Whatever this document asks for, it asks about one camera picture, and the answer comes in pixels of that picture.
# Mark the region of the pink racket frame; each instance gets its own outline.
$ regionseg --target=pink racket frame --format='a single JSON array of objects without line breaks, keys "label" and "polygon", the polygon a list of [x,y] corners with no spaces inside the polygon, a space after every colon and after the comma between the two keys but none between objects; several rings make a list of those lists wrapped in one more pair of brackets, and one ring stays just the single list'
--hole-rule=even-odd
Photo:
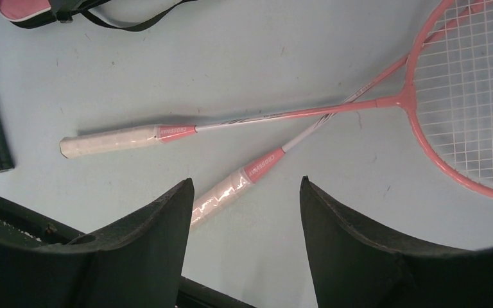
[{"label": "pink racket frame", "polygon": [[[444,162],[430,146],[428,140],[424,136],[422,129],[420,128],[419,119],[417,118],[417,99],[414,85],[415,68],[417,66],[417,61],[422,51],[424,40],[428,36],[428,33],[433,29],[433,26],[439,19],[439,17],[454,3],[455,0],[443,0],[437,8],[428,17],[426,23],[422,27],[419,35],[415,39],[413,48],[409,59],[407,60],[406,66],[406,76],[403,90],[397,96],[391,96],[386,98],[379,98],[374,101],[376,107],[389,107],[389,106],[399,106],[405,110],[409,118],[409,123],[411,124],[411,129],[413,134],[419,141],[420,147],[424,150],[426,156],[430,158],[434,164],[436,164],[441,171],[456,180],[458,183],[466,186],[467,188],[476,191],[477,193],[484,194],[485,196],[493,198],[493,189],[486,187],[477,182],[474,182],[467,178],[466,176],[460,174]],[[472,4],[469,8],[470,13],[475,13],[478,10],[482,10],[484,1],[481,3]],[[452,28],[456,25],[447,25],[448,28]]]}]

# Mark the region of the white grip tape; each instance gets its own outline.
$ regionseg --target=white grip tape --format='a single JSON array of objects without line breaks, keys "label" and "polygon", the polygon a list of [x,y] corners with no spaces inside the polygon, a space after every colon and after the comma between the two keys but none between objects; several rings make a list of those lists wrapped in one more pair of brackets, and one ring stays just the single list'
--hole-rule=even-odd
[{"label": "white grip tape", "polygon": [[157,125],[145,125],[93,135],[65,137],[60,141],[60,150],[63,156],[75,158],[82,155],[140,148],[161,143],[159,127]]},{"label": "white grip tape", "polygon": [[233,201],[237,200],[254,184],[243,168],[235,171],[209,192],[194,202],[190,229],[203,223],[209,215],[214,215]]}]

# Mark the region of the racket throat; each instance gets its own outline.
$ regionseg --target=racket throat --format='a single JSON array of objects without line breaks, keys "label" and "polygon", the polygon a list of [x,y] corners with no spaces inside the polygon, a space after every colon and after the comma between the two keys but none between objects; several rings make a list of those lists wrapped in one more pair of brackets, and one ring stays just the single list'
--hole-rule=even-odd
[{"label": "racket throat", "polygon": [[406,102],[406,98],[403,95],[398,96],[387,96],[384,98],[377,98],[375,100],[375,105],[377,108],[386,108],[386,107],[402,107]]}]

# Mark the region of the racket cover bag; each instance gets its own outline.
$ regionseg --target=racket cover bag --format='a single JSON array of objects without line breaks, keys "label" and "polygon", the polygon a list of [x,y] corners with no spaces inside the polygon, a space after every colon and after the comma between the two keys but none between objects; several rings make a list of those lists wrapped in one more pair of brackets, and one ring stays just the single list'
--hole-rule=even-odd
[{"label": "racket cover bag", "polygon": [[32,29],[44,26],[51,22],[71,22],[73,16],[82,14],[88,20],[111,29],[138,32],[146,30],[160,21],[167,13],[178,5],[196,0],[182,0],[167,10],[140,24],[120,28],[101,20],[90,13],[89,9],[99,6],[110,0],[0,0],[0,13],[18,27]]}]

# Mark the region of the bag strap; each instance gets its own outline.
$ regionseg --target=bag strap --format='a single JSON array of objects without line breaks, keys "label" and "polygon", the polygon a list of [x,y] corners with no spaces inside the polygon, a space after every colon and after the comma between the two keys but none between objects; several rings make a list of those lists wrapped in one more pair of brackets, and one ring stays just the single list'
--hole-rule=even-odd
[{"label": "bag strap", "polygon": [[157,22],[159,22],[165,15],[167,15],[167,13],[169,13],[170,11],[172,11],[172,9],[176,8],[177,6],[181,5],[182,3],[186,3],[186,2],[191,2],[191,1],[197,1],[197,0],[182,0],[181,2],[173,5],[172,7],[170,7],[169,9],[161,12],[160,14],[152,17],[151,19],[148,19],[147,21],[144,21],[140,24],[136,24],[135,26],[129,26],[129,27],[117,27],[117,26],[113,26],[111,24],[108,24],[104,21],[102,21],[99,17],[95,16],[94,14],[92,14],[90,11],[88,10],[84,10],[82,12],[80,12],[84,17],[86,17],[89,21],[93,22],[94,24],[98,25],[98,26],[101,26],[101,27],[104,27],[104,28],[108,28],[108,29],[119,29],[119,30],[124,30],[124,31],[129,31],[129,32],[140,32],[140,31],[144,31],[150,27],[152,27],[153,25],[155,25]]}]

